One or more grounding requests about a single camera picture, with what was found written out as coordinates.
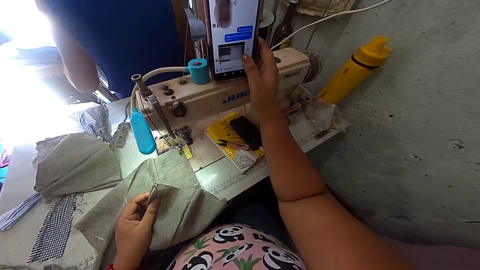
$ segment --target phone screen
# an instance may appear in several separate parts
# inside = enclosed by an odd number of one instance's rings
[[[254,49],[259,0],[208,1],[215,74],[242,70],[241,56]]]

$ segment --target pink shirt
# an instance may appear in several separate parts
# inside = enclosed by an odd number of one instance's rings
[[[213,228],[186,245],[167,270],[307,270],[299,254],[244,224]]]

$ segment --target concrete wall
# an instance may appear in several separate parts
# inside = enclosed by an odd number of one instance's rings
[[[284,12],[280,3],[277,21]],[[479,13],[478,0],[393,0],[322,23],[310,44],[325,60],[306,85],[316,94],[374,35],[392,40],[384,67],[340,102],[351,127],[322,168],[332,189],[384,235],[480,247]],[[297,14],[294,29],[314,19]],[[292,47],[305,49],[312,30]]]

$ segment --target smartphone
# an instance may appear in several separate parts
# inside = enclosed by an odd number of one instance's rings
[[[237,132],[240,138],[250,146],[250,149],[257,150],[262,144],[260,131],[245,116],[230,120],[230,125]]]
[[[241,56],[255,57],[261,0],[204,0],[208,63],[216,81],[245,76]]]

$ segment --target yellow notebook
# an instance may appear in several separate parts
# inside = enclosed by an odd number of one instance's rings
[[[245,173],[250,169],[255,163],[260,160],[264,153],[261,150],[249,151],[253,153],[246,154],[247,151],[242,151],[230,147],[225,147],[218,145],[221,143],[219,140],[227,140],[231,142],[243,142],[240,136],[235,132],[231,127],[230,121],[239,117],[236,112],[225,116],[224,118],[218,120],[215,124],[207,127],[205,134],[215,143],[215,145],[225,154],[225,156],[237,167],[241,173]]]

